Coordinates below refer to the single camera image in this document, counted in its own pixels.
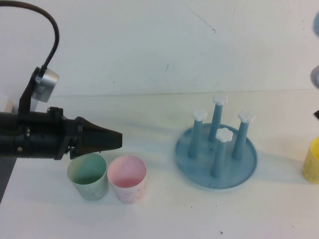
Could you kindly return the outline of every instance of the cup rim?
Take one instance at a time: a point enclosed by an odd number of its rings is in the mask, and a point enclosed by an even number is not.
[[[81,158],[81,157],[88,156],[89,154],[93,154],[93,155],[98,156],[99,158],[102,158],[102,159],[104,160],[104,162],[105,162],[105,172],[103,173],[103,175],[102,175],[98,180],[96,180],[96,181],[94,181],[94,182],[92,182],[92,183],[87,183],[87,184],[76,183],[76,182],[74,182],[74,181],[70,178],[70,175],[69,175],[70,165],[72,164],[73,160],[78,159],[78,158]],[[77,157],[77,158],[74,158],[73,160],[69,163],[66,174],[67,174],[69,180],[70,180],[72,183],[76,184],[76,185],[86,186],[86,185],[91,185],[91,184],[93,184],[93,183],[96,183],[96,182],[100,181],[100,180],[103,178],[103,176],[107,173],[108,168],[109,168],[109,167],[108,167],[108,163],[107,163],[107,161],[105,160],[105,158],[104,158],[103,156],[101,156],[100,154],[97,154],[97,153],[87,153],[87,154],[81,155],[81,156],[79,156],[79,157]]]
[[[115,185],[115,184],[112,182],[112,180],[110,180],[110,178],[109,178],[109,169],[111,168],[113,162],[115,162],[116,160],[118,160],[118,159],[120,159],[120,158],[123,158],[123,157],[135,157],[135,158],[139,159],[139,160],[143,163],[143,165],[144,165],[144,167],[145,167],[145,169],[146,169],[146,170],[145,170],[145,175],[144,175],[142,181],[139,182],[137,185],[134,185],[133,187],[119,187],[119,186]],[[119,156],[119,157],[115,158],[115,159],[110,163],[110,166],[107,168],[107,178],[108,178],[109,182],[112,184],[112,186],[114,186],[114,187],[116,187],[116,188],[119,188],[119,189],[123,189],[123,190],[125,190],[125,189],[134,189],[135,187],[138,187],[140,184],[142,184],[143,182],[145,182],[147,173],[148,173],[148,168],[147,168],[145,162],[144,162],[141,158],[139,158],[139,157],[137,157],[137,156],[135,156],[135,155],[129,155],[129,154],[122,155],[122,156]]]

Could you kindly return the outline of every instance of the table surface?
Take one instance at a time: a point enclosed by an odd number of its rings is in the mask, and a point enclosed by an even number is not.
[[[256,113],[249,138],[258,165],[243,185],[203,188],[183,175],[174,147],[192,126],[193,109],[208,111],[213,94],[117,97],[58,97],[40,103],[64,108],[65,116],[122,132],[123,148],[102,152],[110,163],[124,154],[148,167],[147,194],[124,205],[112,188],[97,202],[84,201],[68,181],[68,155],[60,161],[18,159],[0,205],[0,238],[5,239],[206,239],[319,238],[319,186],[301,168],[318,136],[319,92],[275,91],[228,94],[222,123],[239,126],[241,110]]]

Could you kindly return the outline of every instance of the white flower-shaped cap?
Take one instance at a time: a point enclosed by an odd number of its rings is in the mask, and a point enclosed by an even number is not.
[[[228,128],[219,128],[216,133],[216,139],[222,143],[230,142],[233,139],[233,131]]]
[[[238,114],[238,118],[243,123],[251,123],[255,118],[255,114],[252,112],[248,112],[248,111],[241,111]]]
[[[203,110],[203,109],[201,109],[201,110],[194,110],[192,116],[194,117],[194,119],[195,119],[196,121],[203,121],[203,120],[205,120],[206,117],[207,117],[207,112],[206,112],[205,110]]]
[[[227,103],[227,96],[213,96],[213,101],[215,104],[222,106],[223,104]]]

